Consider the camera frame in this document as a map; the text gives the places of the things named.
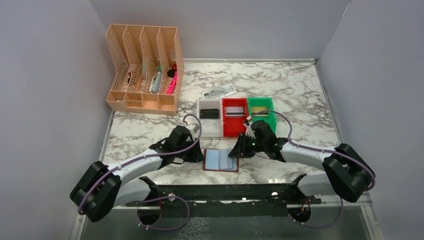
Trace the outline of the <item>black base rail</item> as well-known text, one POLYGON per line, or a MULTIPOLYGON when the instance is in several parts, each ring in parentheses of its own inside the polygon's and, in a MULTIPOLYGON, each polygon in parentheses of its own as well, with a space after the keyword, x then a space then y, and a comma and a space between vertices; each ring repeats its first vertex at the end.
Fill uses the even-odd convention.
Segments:
POLYGON ((159 214, 162 218, 186 217, 286 217, 292 210, 320 204, 314 196, 305 196, 297 183, 266 184, 194 184, 156 185, 148 177, 141 177, 150 193, 143 203, 139 199, 125 203, 137 207, 142 215, 159 214))

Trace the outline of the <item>red plastic bin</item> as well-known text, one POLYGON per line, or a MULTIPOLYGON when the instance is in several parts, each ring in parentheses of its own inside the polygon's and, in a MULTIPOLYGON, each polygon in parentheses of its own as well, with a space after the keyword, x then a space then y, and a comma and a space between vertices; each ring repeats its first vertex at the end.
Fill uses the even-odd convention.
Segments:
POLYGON ((224 137, 237 137, 239 133, 244 133, 246 127, 244 126, 244 120, 249 115, 248 101, 246 98, 223 98, 222 99, 222 110, 223 110, 223 136, 224 137), (242 117, 226 117, 225 107, 244 107, 245 113, 242 117))

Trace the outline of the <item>gold credit card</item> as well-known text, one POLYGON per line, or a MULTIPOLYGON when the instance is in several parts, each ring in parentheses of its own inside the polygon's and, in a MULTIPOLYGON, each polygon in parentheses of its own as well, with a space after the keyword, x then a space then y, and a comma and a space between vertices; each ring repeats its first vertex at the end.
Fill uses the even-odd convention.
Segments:
POLYGON ((251 115, 258 115, 258 116, 267 116, 268 113, 266 112, 267 107, 266 106, 252 106, 250 108, 251 115))

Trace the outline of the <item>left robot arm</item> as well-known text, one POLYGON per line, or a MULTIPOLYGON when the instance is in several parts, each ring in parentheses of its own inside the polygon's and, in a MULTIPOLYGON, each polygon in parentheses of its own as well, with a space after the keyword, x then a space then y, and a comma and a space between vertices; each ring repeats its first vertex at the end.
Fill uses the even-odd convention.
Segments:
POLYGON ((71 191, 71 201, 77 205, 79 214, 93 223, 116 206, 135 201, 152 205, 157 200, 155 183, 143 175, 173 164, 175 159, 202 162, 201 132, 197 123, 178 125, 168 137, 134 157, 109 165, 101 161, 92 163, 71 191))

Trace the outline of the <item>paper receipts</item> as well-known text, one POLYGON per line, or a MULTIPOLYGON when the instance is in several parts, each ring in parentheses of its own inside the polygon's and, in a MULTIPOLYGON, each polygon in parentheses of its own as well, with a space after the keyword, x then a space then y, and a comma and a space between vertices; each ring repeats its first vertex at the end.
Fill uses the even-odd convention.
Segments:
POLYGON ((237 90, 232 83, 215 86, 201 93, 200 99, 221 99, 236 94, 237 90))

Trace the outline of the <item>white plastic bin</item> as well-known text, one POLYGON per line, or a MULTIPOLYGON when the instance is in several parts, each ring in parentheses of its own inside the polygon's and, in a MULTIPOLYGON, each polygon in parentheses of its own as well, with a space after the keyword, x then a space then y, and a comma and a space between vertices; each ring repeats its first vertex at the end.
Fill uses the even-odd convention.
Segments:
POLYGON ((221 138, 223 137, 223 107, 222 100, 218 99, 198 99, 197 100, 197 117, 202 126, 202 138, 221 138), (219 119, 201 119, 201 109, 219 109, 219 119))

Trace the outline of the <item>grey green marker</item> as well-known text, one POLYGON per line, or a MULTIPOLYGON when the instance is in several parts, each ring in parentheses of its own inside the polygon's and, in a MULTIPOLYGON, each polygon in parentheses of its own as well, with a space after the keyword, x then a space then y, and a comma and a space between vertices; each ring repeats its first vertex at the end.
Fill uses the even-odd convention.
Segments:
POLYGON ((162 82, 162 68, 159 65, 156 69, 156 75, 152 78, 150 84, 150 93, 157 94, 162 82))

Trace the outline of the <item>red leather card holder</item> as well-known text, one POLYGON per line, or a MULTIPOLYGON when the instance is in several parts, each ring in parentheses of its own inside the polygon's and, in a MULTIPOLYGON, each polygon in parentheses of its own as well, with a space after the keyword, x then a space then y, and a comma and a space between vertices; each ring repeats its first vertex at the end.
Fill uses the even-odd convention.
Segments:
POLYGON ((212 172, 239 172, 239 159, 230 158, 230 148, 205 148, 203 151, 204 161, 202 164, 203 171, 212 172))

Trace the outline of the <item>peach plastic file organizer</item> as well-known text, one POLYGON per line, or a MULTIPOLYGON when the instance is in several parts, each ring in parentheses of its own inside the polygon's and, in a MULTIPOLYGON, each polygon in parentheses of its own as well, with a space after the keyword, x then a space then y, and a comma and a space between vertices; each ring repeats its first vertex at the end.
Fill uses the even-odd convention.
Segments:
POLYGON ((175 115, 185 72, 179 29, 176 26, 111 24, 106 40, 115 77, 106 102, 117 112, 175 115), (161 66, 158 93, 150 93, 152 78, 161 66), (178 80, 167 94, 176 70, 178 80))

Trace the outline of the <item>silver credit card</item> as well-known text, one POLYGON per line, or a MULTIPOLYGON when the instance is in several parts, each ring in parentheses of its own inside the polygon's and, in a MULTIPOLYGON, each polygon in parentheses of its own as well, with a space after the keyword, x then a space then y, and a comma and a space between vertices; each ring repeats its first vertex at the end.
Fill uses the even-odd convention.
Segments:
POLYGON ((226 117, 243 117, 245 115, 245 108, 243 106, 227 106, 225 107, 226 117))

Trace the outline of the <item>black credit card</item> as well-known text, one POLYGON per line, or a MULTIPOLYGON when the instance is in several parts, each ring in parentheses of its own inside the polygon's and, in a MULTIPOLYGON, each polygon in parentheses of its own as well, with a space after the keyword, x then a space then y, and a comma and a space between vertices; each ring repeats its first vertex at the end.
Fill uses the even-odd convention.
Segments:
POLYGON ((199 111, 201 119, 219 119, 220 110, 217 108, 201 109, 199 111))

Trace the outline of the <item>pink highlighter pen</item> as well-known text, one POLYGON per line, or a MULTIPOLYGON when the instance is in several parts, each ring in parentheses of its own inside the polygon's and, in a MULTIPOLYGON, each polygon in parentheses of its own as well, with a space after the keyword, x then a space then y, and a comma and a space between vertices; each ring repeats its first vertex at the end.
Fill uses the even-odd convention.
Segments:
POLYGON ((166 94, 167 94, 167 95, 171 95, 171 94, 173 93, 173 91, 175 90, 176 85, 177 85, 177 81, 178 81, 178 72, 177 72, 175 69, 171 69, 171 70, 169 70, 169 71, 168 71, 168 76, 169 76, 169 77, 172 77, 172 81, 171 81, 171 83, 169 84, 169 87, 168 87, 168 89, 167 89, 166 94))

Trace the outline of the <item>green plastic bin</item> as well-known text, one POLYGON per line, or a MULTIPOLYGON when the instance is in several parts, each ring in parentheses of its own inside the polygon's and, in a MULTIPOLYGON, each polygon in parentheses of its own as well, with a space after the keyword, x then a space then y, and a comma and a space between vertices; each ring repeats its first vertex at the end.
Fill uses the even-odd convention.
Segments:
MULTIPOLYGON (((267 110, 274 110, 274 104, 271 97, 248 97, 247 98, 247 105, 249 114, 251 115, 251 107, 258 107, 258 106, 266 106, 267 110)), ((273 112, 267 112, 268 115, 262 116, 262 115, 256 115, 252 118, 252 121, 258 121, 258 120, 264 120, 272 131, 275 133, 277 128, 277 119, 276 115, 273 112)))

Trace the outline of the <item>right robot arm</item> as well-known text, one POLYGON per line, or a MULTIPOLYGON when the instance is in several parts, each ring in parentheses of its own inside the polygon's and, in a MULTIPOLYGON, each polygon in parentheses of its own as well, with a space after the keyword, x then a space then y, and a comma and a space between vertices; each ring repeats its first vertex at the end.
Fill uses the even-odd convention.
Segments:
POLYGON ((238 135, 228 157, 251 158, 257 153, 265 153, 271 160, 299 163, 322 171, 300 175, 292 182, 288 196, 296 204, 313 195, 333 194, 355 203, 376 180, 375 173, 350 145, 342 143, 334 148, 301 145, 289 137, 277 137, 263 120, 253 122, 246 133, 238 135))

